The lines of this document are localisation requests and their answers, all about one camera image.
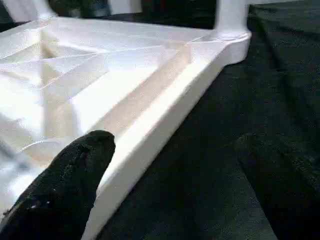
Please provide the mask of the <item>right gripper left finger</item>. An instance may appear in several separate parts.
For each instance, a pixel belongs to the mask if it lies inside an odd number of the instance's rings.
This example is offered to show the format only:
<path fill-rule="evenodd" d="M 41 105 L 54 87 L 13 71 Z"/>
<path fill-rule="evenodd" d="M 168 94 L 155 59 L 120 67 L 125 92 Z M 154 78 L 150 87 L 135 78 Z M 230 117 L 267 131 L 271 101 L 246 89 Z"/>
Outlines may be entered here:
<path fill-rule="evenodd" d="M 80 240 L 115 150 L 115 136 L 105 130 L 73 140 L 4 213 L 0 238 Z"/>

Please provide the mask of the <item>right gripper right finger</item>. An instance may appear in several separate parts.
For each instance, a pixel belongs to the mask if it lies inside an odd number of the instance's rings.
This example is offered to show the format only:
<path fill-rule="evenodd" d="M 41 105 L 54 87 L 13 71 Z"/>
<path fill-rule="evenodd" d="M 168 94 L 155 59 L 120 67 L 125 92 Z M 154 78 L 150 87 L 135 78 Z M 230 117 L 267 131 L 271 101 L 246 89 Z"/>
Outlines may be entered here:
<path fill-rule="evenodd" d="M 246 134 L 236 158 L 279 240 L 320 238 L 320 155 L 284 136 Z"/>

